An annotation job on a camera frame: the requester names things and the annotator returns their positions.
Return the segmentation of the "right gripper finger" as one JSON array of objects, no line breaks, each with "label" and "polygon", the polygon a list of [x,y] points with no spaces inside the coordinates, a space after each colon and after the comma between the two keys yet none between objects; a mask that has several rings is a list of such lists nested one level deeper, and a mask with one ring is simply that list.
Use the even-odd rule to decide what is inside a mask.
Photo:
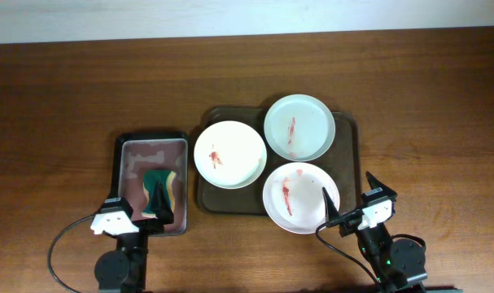
[{"label": "right gripper finger", "polygon": [[377,193],[387,193],[387,187],[380,182],[371,172],[366,171],[365,177],[369,183],[370,191],[366,192],[367,195],[375,195]]},{"label": "right gripper finger", "polygon": [[326,206],[326,223],[332,222],[339,218],[339,212],[335,207],[334,202],[331,199],[329,193],[327,192],[327,189],[325,187],[322,187],[321,190]]}]

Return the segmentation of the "green and yellow sponge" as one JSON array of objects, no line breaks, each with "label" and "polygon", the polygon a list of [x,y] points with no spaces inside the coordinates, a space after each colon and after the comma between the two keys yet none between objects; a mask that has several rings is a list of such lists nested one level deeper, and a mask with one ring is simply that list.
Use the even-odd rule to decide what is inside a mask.
[{"label": "green and yellow sponge", "polygon": [[155,190],[156,182],[160,181],[164,186],[164,191],[168,193],[169,198],[172,201],[173,211],[175,210],[175,196],[173,192],[173,183],[176,179],[176,173],[168,169],[152,169],[148,170],[144,174],[143,178],[143,190],[147,198],[146,207],[142,210],[142,215],[147,218],[155,218],[154,213],[151,211],[151,196]]}]

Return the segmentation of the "pinkish white plate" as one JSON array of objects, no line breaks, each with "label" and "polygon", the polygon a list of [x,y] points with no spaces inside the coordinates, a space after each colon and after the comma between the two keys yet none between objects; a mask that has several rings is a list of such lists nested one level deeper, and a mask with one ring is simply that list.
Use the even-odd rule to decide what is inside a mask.
[{"label": "pinkish white plate", "polygon": [[276,168],[266,179],[264,209],[276,225],[294,234],[313,234],[326,221],[327,191],[336,208],[340,194],[332,177],[309,163],[289,163]]}]

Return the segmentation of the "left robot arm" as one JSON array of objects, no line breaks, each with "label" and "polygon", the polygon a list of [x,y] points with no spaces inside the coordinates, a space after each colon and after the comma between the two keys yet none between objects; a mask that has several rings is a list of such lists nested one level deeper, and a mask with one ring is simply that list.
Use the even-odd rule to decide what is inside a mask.
[{"label": "left robot arm", "polygon": [[158,182],[148,193],[156,216],[132,221],[133,209],[127,199],[108,198],[95,213],[91,229],[116,240],[116,249],[100,256],[94,276],[100,292],[142,292],[146,282],[148,238],[164,233],[174,222],[174,196],[170,183]]}]

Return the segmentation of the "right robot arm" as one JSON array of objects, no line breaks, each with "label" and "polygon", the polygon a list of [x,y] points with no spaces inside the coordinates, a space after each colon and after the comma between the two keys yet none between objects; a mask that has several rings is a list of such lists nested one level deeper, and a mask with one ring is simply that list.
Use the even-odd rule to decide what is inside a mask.
[{"label": "right robot arm", "polygon": [[331,250],[359,265],[374,281],[377,292],[425,292],[426,243],[409,234],[389,234],[385,222],[395,214],[397,193],[367,172],[371,190],[361,195],[362,204],[340,214],[326,189],[322,190],[326,204],[326,221],[315,235],[327,228],[338,227],[342,237],[354,234],[360,253],[369,263],[340,251],[322,237],[317,239]]}]

